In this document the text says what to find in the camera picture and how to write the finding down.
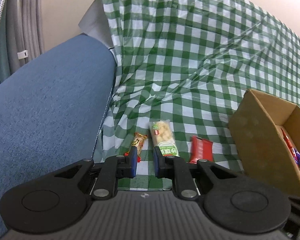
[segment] blue cushion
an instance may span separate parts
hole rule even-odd
[[[92,157],[114,70],[111,52],[79,35],[0,85],[0,198],[11,187]],[[5,230],[0,217],[0,235]]]

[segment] cardboard box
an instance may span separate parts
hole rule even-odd
[[[229,129],[246,174],[300,196],[300,172],[283,139],[284,129],[300,152],[300,108],[257,90],[246,91]]]

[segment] green label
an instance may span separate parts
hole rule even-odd
[[[175,145],[171,144],[171,143],[162,142],[162,143],[159,143],[158,146],[159,146],[160,151],[161,151],[163,156],[165,156],[165,155],[179,156],[177,147]]]

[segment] green checkered tablecloth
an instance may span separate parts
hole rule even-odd
[[[300,106],[300,38],[247,0],[102,0],[118,63],[95,161],[129,150],[149,122],[170,120],[180,156],[190,138],[213,141],[216,163],[242,170],[227,128],[254,88]],[[134,179],[123,189],[171,188],[154,176],[146,140]]]

